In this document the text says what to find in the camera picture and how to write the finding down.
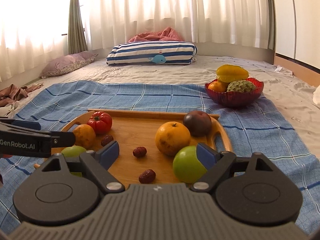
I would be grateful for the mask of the large green apple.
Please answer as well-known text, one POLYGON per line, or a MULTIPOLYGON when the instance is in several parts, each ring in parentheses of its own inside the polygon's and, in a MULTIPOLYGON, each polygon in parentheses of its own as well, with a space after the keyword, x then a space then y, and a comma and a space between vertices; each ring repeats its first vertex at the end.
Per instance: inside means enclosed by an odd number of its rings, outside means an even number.
POLYGON ((81 153, 86 152, 87 150, 82 146, 73 145, 71 147, 64 148, 61 153, 65 158, 78 157, 81 153))

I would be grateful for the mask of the red date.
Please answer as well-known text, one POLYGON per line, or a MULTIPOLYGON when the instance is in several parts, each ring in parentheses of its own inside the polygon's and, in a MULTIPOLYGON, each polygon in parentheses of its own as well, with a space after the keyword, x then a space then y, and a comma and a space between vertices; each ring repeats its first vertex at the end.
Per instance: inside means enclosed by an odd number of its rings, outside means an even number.
POLYGON ((156 179, 156 172, 152 169, 145 170, 140 174, 138 180, 141 184, 152 183, 156 179))
POLYGON ((141 157, 144 157, 146 154, 147 154, 147 149, 143 146, 139 146, 139 147, 136 147, 132 154, 136 157, 136 158, 141 158, 141 157))
POLYGON ((112 135, 105 135, 103 137, 103 139, 101 140, 101 146, 106 146, 107 144, 109 144, 110 142, 112 142, 114 140, 113 136, 112 135))

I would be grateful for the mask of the dark orange fruit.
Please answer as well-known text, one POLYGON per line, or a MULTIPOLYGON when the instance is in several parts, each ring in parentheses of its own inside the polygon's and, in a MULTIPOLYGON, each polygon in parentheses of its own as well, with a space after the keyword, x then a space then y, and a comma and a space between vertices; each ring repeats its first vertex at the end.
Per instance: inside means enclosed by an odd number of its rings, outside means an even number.
POLYGON ((81 146, 89 150, 95 141, 96 135, 94 129, 87 125, 81 124, 73 129, 73 134, 75 135, 75 145, 81 146))

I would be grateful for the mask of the small green apple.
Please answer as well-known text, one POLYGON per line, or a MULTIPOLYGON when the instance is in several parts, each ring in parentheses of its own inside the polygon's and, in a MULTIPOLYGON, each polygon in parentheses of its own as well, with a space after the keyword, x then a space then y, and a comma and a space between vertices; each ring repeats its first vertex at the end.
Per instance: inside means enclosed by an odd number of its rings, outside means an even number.
POLYGON ((195 183, 207 172, 197 158, 196 146, 182 148, 174 157, 172 169, 176 178, 187 184, 195 183))

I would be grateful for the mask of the red ribbed tomato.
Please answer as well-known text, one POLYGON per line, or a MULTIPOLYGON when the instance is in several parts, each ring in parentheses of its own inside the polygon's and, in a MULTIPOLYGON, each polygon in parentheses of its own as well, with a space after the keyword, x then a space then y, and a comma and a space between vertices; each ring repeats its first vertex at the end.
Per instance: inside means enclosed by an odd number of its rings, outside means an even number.
POLYGON ((113 121, 108 113, 98 111, 89 118, 87 124, 93 128, 96 135, 102 135, 111 130, 113 121))

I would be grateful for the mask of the dark purple tomato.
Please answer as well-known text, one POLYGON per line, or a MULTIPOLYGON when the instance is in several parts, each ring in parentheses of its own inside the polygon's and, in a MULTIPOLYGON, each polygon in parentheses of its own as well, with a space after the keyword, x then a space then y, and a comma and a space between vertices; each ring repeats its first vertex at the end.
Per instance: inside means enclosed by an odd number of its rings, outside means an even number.
POLYGON ((210 116, 203 111, 191 111, 184 116, 184 126, 193 137, 203 137, 212 130, 210 116))

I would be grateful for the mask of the bright orange with stem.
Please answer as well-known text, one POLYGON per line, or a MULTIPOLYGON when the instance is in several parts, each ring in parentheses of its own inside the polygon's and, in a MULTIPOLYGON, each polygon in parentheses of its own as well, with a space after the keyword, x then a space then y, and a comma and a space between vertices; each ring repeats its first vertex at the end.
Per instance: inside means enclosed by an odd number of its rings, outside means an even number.
POLYGON ((166 155, 175 156, 179 150, 189 146, 191 135, 180 122, 170 121, 161 125, 155 135, 158 150, 166 155))

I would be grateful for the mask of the brown crumpled cloth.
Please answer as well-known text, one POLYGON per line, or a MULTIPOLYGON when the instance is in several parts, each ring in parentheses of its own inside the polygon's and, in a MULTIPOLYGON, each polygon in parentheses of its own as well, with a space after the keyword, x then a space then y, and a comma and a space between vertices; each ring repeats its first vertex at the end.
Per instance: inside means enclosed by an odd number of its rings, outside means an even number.
POLYGON ((0 96, 1 96, 0 107, 5 107, 8 104, 12 104, 23 98, 27 98, 29 93, 41 88, 42 86, 43 86, 42 83, 36 83, 31 86, 22 86, 22 87, 17 87, 16 85, 11 84, 9 87, 3 88, 0 91, 0 96))

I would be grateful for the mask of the small orange in bowl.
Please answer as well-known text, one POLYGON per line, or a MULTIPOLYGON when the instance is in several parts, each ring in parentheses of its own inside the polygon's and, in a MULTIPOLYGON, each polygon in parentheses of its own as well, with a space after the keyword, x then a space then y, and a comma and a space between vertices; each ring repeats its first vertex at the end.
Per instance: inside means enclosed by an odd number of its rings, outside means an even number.
POLYGON ((208 85, 208 89, 217 92, 217 93, 225 93, 227 91, 229 83, 221 82, 219 80, 213 81, 208 85))

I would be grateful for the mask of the yellow starfruit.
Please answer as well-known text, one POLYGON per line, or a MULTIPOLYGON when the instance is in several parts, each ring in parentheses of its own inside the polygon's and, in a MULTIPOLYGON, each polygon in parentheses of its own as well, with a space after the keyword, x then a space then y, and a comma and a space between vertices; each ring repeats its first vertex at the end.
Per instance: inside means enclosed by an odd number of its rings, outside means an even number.
POLYGON ((245 80, 249 77, 247 70, 240 66, 224 64, 216 70, 217 79, 224 83, 245 80))

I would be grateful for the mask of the green drape curtain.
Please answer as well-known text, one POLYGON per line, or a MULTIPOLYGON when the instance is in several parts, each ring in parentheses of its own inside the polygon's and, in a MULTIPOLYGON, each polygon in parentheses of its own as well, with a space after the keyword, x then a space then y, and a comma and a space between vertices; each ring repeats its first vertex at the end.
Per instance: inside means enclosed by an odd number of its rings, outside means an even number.
POLYGON ((274 0, 268 0, 268 15, 269 15, 268 49, 275 51, 275 48, 276 48, 276 12, 275 12, 274 0))
POLYGON ((70 0, 69 2, 67 37, 69 54, 76 54, 87 50, 79 0, 70 0))

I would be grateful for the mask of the white sheer curtain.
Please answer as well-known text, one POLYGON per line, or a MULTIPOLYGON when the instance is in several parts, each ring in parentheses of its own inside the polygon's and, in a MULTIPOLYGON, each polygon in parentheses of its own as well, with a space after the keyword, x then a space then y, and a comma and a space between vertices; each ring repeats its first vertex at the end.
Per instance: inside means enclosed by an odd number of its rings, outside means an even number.
MULTIPOLYGON (((68 53, 70 0, 1 0, 1 80, 68 53)), ((187 41, 268 49, 268 0, 79 0, 88 50, 172 27, 187 41)))

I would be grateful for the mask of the white pillow at right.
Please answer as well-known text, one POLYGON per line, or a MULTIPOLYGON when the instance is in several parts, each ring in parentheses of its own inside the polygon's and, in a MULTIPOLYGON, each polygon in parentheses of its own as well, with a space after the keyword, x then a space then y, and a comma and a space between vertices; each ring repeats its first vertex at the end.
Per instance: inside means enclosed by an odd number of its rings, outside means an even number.
POLYGON ((320 107, 320 85, 313 92, 312 101, 318 108, 320 107))

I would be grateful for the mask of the green drape curtain right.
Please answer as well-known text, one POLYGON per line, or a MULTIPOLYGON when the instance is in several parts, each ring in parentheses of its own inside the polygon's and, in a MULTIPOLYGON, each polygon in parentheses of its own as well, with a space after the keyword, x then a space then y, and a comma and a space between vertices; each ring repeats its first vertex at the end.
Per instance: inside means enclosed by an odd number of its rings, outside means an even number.
POLYGON ((268 0, 268 15, 269 15, 268 49, 275 51, 275 48, 276 48, 276 12, 275 12, 274 0, 268 0))

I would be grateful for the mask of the pink crumpled blanket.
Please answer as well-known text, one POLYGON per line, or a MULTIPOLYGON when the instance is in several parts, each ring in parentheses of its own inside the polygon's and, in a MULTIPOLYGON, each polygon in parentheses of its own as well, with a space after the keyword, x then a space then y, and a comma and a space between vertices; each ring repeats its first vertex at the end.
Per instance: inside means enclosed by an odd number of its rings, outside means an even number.
POLYGON ((184 38, 172 27, 166 27, 161 31, 148 31, 140 33, 128 40, 132 42, 145 42, 145 41, 177 41, 183 42, 184 38))

